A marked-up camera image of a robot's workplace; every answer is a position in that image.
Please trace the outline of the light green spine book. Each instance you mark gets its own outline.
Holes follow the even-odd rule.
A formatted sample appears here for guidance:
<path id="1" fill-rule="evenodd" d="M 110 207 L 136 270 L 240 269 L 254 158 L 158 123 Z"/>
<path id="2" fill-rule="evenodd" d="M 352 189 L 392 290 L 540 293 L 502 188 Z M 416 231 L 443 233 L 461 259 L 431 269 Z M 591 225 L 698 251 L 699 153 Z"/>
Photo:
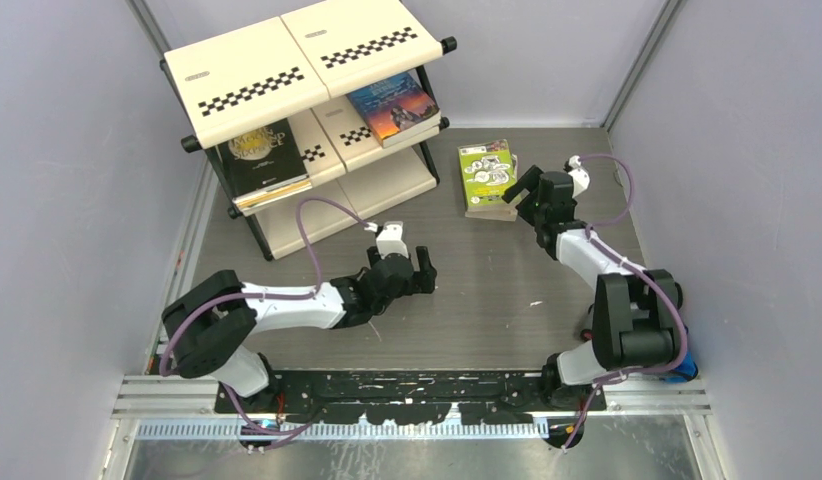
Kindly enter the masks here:
<path id="1" fill-rule="evenodd" d="M 458 148 L 466 211 L 509 208 L 504 191 L 516 181 L 516 166 L 506 139 Z"/>

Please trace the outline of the blue Jane Eyre book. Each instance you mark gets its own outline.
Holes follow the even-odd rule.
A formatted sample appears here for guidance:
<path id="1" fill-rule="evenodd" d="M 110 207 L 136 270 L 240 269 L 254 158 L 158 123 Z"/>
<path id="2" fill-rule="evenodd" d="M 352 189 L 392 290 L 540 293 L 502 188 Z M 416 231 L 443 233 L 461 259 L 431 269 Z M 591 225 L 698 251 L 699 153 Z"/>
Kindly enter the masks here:
<path id="1" fill-rule="evenodd" d="M 376 140 L 391 147 L 441 124 L 441 111 L 408 72 L 346 95 Z"/>

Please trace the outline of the yellow book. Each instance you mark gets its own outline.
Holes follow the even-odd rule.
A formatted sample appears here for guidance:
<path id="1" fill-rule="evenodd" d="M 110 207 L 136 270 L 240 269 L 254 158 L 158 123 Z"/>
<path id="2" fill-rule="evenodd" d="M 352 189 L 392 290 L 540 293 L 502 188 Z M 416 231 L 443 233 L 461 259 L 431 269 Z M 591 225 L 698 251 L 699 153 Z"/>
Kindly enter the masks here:
<path id="1" fill-rule="evenodd" d="M 233 201 L 233 204 L 240 212 L 246 214 L 247 211 L 308 191 L 311 188 L 311 180 L 303 179 L 272 190 L 259 191 L 254 194 L 240 196 Z"/>

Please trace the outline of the black Moon Sixpence book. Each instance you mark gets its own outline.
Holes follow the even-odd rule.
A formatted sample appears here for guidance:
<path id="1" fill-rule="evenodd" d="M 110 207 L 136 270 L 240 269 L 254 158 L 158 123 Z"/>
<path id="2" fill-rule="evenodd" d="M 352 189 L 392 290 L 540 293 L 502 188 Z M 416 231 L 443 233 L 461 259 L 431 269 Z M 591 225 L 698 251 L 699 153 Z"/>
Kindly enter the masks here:
<path id="1" fill-rule="evenodd" d="M 287 119 L 215 146 L 234 200 L 245 202 L 307 178 L 307 170 Z"/>

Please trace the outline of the cream three-tier shelf rack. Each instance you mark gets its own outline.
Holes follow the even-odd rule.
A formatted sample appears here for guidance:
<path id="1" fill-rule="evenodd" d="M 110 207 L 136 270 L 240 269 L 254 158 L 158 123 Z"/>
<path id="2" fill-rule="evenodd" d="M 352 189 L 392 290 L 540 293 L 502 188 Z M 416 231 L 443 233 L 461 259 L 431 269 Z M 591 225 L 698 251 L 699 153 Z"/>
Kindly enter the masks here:
<path id="1" fill-rule="evenodd" d="M 346 95 L 402 72 L 432 96 L 425 67 L 455 50 L 399 1 L 321 1 L 167 51 L 161 60 L 192 133 L 262 256 L 276 260 L 434 189 L 439 127 L 383 148 Z M 240 212 L 215 146 L 287 119 L 312 188 Z"/>

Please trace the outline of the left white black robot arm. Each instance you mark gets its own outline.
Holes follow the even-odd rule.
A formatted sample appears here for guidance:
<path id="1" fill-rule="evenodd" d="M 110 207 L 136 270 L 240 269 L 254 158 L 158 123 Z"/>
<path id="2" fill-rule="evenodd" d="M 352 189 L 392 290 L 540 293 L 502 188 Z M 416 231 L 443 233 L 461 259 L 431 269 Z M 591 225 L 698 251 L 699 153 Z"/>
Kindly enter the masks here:
<path id="1" fill-rule="evenodd" d="M 279 397 L 265 356 L 244 345 L 270 330 L 354 328 L 383 314 L 395 300 L 431 294 L 438 272 L 429 251 L 417 259 L 367 251 L 358 273 L 318 286 L 268 287 L 241 281 L 221 270 L 167 306 L 161 321 L 168 342 L 159 373 L 184 379 L 209 376 L 236 393 L 256 413 L 272 409 Z"/>

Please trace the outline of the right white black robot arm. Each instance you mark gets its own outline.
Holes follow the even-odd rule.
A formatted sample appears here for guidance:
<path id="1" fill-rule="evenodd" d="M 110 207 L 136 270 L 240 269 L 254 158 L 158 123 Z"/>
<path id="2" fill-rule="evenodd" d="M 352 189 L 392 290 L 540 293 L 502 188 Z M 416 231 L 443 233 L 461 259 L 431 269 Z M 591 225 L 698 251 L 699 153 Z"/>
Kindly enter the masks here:
<path id="1" fill-rule="evenodd" d="M 668 271 L 646 269 L 618 254 L 577 219 L 576 197 L 588 183 L 583 168 L 544 171 L 532 166 L 503 195 L 518 202 L 517 215 L 534 229 L 538 246 L 594 293 L 581 345 L 551 355 L 542 369 L 543 400 L 558 411 L 569 409 L 592 386 L 630 373 L 668 382 L 690 381 L 699 374 L 681 320 L 680 285 Z"/>

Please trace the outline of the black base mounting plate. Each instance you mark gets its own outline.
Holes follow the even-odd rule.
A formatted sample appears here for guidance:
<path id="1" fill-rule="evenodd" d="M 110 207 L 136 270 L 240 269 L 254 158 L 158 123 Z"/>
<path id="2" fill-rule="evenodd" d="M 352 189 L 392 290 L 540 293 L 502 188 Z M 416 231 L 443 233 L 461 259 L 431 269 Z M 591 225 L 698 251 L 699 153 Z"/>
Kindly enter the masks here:
<path id="1" fill-rule="evenodd" d="M 214 410 L 243 436 L 459 436 L 526 428 L 555 448 L 578 444 L 601 388 L 549 399 L 532 370 L 272 370 L 274 388 L 241 398 L 218 384 Z"/>

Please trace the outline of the red black scissors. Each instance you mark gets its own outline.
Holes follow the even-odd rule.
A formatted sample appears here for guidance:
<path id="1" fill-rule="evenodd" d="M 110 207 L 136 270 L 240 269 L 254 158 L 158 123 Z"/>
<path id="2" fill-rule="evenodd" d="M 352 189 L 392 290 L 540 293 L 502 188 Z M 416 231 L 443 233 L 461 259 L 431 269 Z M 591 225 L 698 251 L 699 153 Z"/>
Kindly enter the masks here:
<path id="1" fill-rule="evenodd" d="M 584 314 L 581 316 L 576 328 L 577 338 L 581 341 L 589 341 L 593 338 L 593 313 L 594 305 L 587 307 Z"/>

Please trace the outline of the blue cloth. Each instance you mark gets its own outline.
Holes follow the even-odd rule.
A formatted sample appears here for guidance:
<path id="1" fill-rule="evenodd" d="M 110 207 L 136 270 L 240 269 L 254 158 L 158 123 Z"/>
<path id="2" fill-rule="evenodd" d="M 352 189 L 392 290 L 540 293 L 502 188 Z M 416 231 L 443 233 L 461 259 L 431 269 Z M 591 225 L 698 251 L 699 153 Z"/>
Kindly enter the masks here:
<path id="1" fill-rule="evenodd" d="M 698 366 L 693 358 L 690 349 L 689 329 L 684 327 L 685 340 L 687 341 L 687 349 L 683 358 L 674 358 L 674 367 L 668 368 L 661 374 L 661 380 L 668 384 L 682 384 L 695 380 L 699 375 Z"/>

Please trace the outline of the aluminium rail frame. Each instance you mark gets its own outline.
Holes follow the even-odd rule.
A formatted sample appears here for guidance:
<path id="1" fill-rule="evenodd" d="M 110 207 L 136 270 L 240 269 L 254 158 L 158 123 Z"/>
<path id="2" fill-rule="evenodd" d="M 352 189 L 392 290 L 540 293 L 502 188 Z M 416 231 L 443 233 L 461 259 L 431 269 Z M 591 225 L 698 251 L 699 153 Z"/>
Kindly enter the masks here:
<path id="1" fill-rule="evenodd" d="M 533 370 L 283 370 L 239 416 L 212 379 L 129 376 L 104 479 L 723 479 L 699 381 L 543 399 Z"/>

